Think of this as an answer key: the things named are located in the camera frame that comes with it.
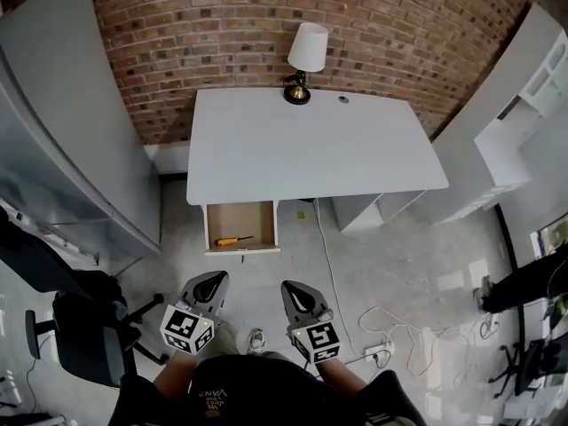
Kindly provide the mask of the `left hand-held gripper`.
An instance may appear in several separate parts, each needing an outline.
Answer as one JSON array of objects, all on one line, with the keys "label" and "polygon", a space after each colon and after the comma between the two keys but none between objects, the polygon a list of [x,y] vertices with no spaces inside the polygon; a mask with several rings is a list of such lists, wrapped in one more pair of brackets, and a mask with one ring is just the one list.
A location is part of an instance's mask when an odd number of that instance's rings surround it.
[{"label": "left hand-held gripper", "polygon": [[190,279],[180,300],[166,308],[160,333],[171,348],[199,354],[215,337],[229,288],[227,271],[206,272]]}]

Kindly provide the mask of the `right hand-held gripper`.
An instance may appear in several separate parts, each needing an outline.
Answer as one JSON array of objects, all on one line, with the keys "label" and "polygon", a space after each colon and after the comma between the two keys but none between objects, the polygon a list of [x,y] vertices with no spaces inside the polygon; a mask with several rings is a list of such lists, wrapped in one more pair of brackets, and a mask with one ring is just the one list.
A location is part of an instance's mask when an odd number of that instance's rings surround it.
[{"label": "right hand-held gripper", "polygon": [[281,283],[281,295],[290,341],[305,361],[316,365],[336,358],[341,341],[325,297],[317,289],[292,280]]}]

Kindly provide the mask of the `white drawer with brown inside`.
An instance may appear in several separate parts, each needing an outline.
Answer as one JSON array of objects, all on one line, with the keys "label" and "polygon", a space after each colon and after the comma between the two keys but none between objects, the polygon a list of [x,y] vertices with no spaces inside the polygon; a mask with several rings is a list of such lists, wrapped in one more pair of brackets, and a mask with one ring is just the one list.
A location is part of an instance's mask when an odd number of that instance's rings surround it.
[{"label": "white drawer with brown inside", "polygon": [[[278,201],[202,205],[205,254],[207,256],[258,255],[280,252],[277,209]],[[222,238],[252,239],[218,247]]]}]

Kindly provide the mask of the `person's right forearm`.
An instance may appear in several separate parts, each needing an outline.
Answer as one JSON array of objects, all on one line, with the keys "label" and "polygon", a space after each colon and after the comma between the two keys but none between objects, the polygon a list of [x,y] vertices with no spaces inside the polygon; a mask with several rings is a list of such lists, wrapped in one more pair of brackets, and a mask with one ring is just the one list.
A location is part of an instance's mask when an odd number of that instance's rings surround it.
[{"label": "person's right forearm", "polygon": [[339,359],[327,359],[316,365],[322,380],[346,397],[355,397],[367,383],[355,375]]}]

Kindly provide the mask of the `person's left forearm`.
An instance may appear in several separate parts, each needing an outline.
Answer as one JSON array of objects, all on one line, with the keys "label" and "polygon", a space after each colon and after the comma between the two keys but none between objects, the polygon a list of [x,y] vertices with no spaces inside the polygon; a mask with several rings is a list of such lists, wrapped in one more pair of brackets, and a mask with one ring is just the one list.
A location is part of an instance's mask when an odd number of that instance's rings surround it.
[{"label": "person's left forearm", "polygon": [[194,355],[176,351],[153,385],[167,400],[178,401],[188,393],[196,366]]}]

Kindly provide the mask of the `person's khaki trouser leg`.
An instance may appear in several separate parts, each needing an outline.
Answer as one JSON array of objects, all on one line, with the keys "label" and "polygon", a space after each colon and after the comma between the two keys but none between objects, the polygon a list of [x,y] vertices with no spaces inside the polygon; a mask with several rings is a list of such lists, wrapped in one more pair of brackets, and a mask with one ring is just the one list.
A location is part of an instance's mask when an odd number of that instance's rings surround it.
[{"label": "person's khaki trouser leg", "polygon": [[221,356],[243,355],[237,344],[237,330],[227,322],[221,320],[215,328],[215,335],[204,350],[204,359]]}]

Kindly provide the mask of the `person's grey sneaker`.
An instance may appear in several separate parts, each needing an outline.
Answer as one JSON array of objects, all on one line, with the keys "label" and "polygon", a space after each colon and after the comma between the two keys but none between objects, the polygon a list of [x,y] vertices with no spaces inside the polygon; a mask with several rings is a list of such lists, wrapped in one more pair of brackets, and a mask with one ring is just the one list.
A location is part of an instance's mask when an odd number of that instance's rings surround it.
[{"label": "person's grey sneaker", "polygon": [[249,355],[260,355],[266,352],[267,338],[264,331],[260,328],[255,328],[251,331],[248,340]]}]

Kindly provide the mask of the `person's black shirt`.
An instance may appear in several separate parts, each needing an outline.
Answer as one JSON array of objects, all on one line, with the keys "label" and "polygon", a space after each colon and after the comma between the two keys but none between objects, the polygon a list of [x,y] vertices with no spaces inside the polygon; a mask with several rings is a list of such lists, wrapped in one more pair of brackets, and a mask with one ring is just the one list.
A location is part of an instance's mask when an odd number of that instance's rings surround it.
[{"label": "person's black shirt", "polygon": [[346,397],[275,352],[197,360],[188,393],[167,400],[125,375],[108,426],[427,426],[396,373]]}]

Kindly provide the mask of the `black mesh office chair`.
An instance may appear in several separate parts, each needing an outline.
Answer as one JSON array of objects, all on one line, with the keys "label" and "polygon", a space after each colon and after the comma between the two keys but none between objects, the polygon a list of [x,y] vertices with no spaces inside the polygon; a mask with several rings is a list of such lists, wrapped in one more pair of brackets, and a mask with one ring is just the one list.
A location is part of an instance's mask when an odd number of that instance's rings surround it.
[{"label": "black mesh office chair", "polygon": [[61,366],[80,379],[119,387],[125,375],[137,372],[134,354],[163,366],[167,354],[156,356],[139,339],[145,313],[163,304],[164,297],[130,312],[121,287],[102,271],[75,270],[45,241],[11,221],[0,207],[0,260],[39,293],[54,293],[52,317],[39,322],[25,314],[30,354],[40,359],[40,335],[54,334]]}]

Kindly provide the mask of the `white desk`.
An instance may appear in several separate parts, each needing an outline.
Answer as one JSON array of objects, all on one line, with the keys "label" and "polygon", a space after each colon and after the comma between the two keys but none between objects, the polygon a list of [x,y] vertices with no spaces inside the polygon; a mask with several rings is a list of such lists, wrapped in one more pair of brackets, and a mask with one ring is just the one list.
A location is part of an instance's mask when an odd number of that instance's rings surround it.
[{"label": "white desk", "polygon": [[187,168],[192,205],[445,189],[448,179],[404,100],[276,88],[200,90]]}]

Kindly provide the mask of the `grey refrigerator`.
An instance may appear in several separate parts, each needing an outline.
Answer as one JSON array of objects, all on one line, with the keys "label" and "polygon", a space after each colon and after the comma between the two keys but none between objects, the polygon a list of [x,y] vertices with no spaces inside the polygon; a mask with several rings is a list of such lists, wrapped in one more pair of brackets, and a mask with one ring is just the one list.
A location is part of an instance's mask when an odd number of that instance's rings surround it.
[{"label": "grey refrigerator", "polygon": [[0,16],[0,198],[92,261],[160,252],[157,171],[122,101],[92,0]]}]

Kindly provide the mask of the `white bookshelf desk unit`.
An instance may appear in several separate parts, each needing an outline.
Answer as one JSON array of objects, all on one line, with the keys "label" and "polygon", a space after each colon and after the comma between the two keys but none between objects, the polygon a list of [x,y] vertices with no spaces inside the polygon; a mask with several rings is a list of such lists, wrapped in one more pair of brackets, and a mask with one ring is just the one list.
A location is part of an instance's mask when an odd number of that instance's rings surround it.
[{"label": "white bookshelf desk unit", "polygon": [[488,209],[531,179],[520,147],[568,100],[568,35],[532,4],[493,69],[433,142],[449,186],[422,197],[433,224]]}]

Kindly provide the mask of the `glass window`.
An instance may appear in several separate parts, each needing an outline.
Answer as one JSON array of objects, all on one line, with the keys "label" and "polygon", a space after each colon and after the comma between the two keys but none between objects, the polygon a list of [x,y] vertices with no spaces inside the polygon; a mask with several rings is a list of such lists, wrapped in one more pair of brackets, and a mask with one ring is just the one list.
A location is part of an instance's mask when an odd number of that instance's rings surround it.
[{"label": "glass window", "polygon": [[568,212],[549,225],[533,232],[531,242],[536,258],[548,256],[568,242]]}]

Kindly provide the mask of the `table lamp with white shade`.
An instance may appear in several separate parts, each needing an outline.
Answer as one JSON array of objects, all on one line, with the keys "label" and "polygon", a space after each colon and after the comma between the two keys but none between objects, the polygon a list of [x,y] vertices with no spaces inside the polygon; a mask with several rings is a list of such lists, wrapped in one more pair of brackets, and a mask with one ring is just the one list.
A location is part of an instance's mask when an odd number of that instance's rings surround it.
[{"label": "table lamp with white shade", "polygon": [[284,79],[284,99],[293,105],[307,104],[311,93],[307,88],[307,75],[325,68],[328,30],[313,22],[303,22],[288,53],[287,62],[295,73]]}]

